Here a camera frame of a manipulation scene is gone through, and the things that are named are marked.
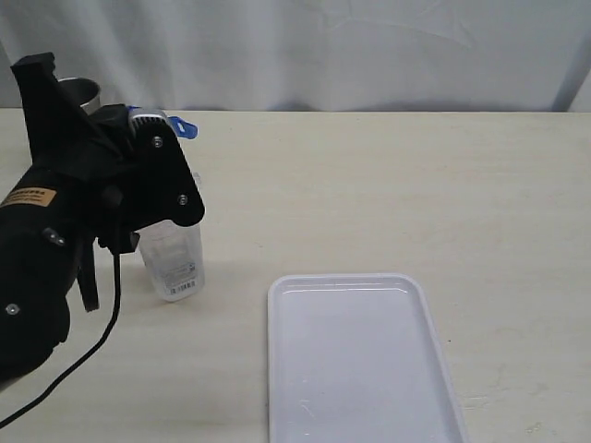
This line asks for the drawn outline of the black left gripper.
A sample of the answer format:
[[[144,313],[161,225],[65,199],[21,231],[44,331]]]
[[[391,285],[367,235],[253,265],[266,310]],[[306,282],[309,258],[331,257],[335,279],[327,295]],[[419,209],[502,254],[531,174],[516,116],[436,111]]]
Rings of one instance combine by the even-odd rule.
[[[122,185],[131,168],[126,106],[87,113],[55,78],[52,53],[25,56],[11,70],[31,166],[10,192],[10,203],[51,209],[112,252],[133,252],[139,234],[124,218]]]

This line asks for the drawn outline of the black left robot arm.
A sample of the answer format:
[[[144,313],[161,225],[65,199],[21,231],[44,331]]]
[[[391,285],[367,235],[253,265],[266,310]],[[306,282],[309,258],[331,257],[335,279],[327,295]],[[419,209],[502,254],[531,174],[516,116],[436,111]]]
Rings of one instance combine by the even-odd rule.
[[[1,203],[1,382],[41,366],[69,332],[85,248],[111,233],[123,155],[54,76],[54,54],[11,67],[31,165]]]

